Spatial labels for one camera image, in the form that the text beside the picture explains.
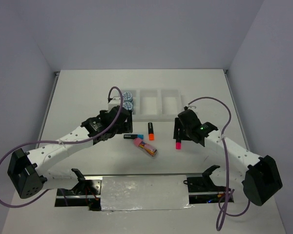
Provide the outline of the pink highlighter with black cap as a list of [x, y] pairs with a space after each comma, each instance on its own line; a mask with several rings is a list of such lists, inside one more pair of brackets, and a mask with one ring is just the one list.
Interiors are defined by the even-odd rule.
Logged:
[[181, 148], [182, 148], [182, 141], [181, 141], [181, 139], [177, 138], [176, 142], [175, 142], [175, 149], [181, 150]]

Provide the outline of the blue highlighter with black cap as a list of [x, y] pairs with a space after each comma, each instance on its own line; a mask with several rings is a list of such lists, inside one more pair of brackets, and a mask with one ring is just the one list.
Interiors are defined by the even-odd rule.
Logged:
[[124, 134], [123, 138], [124, 139], [136, 139], [136, 138], [144, 139], [144, 135], [143, 134]]

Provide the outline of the pink tube of coloured pens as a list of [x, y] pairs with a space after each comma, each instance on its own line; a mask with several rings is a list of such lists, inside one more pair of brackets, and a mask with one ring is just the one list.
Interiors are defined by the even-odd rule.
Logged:
[[133, 143], [136, 147], [142, 149], [151, 157], [155, 157], [158, 152], [156, 148], [148, 143], [145, 143], [141, 138], [134, 139]]

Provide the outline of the blue cleaning gel jar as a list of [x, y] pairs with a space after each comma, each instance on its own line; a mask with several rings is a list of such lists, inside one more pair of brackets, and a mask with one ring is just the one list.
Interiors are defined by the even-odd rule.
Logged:
[[122, 93], [124, 102], [133, 102], [133, 94], [131, 92]]
[[129, 112], [133, 112], [134, 110], [134, 106], [133, 106], [133, 103], [132, 102], [129, 102], [129, 101], [125, 101], [123, 103], [123, 108], [128, 110]]

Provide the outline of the orange highlighter with black cap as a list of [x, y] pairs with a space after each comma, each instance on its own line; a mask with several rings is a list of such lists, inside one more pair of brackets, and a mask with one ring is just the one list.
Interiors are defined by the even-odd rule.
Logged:
[[153, 123], [149, 122], [147, 124], [147, 126], [148, 126], [148, 138], [149, 138], [149, 140], [154, 140]]

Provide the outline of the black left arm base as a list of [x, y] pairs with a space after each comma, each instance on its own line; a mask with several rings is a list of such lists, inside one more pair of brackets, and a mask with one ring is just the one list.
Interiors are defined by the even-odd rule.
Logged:
[[102, 178], [84, 176], [80, 170], [71, 169], [78, 182], [72, 189], [58, 189], [55, 207], [87, 207], [90, 211], [101, 211]]

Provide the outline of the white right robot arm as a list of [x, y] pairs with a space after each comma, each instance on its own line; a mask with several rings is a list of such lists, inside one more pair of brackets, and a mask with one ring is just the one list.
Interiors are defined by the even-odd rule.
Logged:
[[212, 123], [201, 123], [196, 113], [187, 109], [175, 118], [173, 138], [193, 141], [223, 156], [228, 152], [229, 162], [242, 174], [243, 192], [256, 206], [262, 206], [282, 187], [275, 160], [254, 154], [223, 133]]

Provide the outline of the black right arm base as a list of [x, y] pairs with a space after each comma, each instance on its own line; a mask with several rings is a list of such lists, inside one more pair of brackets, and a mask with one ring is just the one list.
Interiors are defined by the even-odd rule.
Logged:
[[223, 198], [222, 202], [225, 201], [226, 187], [216, 185], [210, 177], [219, 168], [220, 166], [213, 165], [201, 176], [187, 176], [183, 183], [188, 187], [189, 204], [218, 203], [221, 198]]

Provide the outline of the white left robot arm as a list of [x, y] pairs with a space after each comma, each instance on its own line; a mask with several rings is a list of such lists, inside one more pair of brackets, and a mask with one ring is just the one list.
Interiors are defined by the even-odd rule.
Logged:
[[7, 173], [21, 199], [30, 198], [42, 189], [67, 189], [79, 195], [92, 185], [79, 169], [69, 167], [67, 171], [55, 172], [51, 168], [78, 151], [132, 131], [131, 111], [120, 106], [101, 110], [98, 116], [88, 118], [55, 144], [28, 152], [15, 150]]

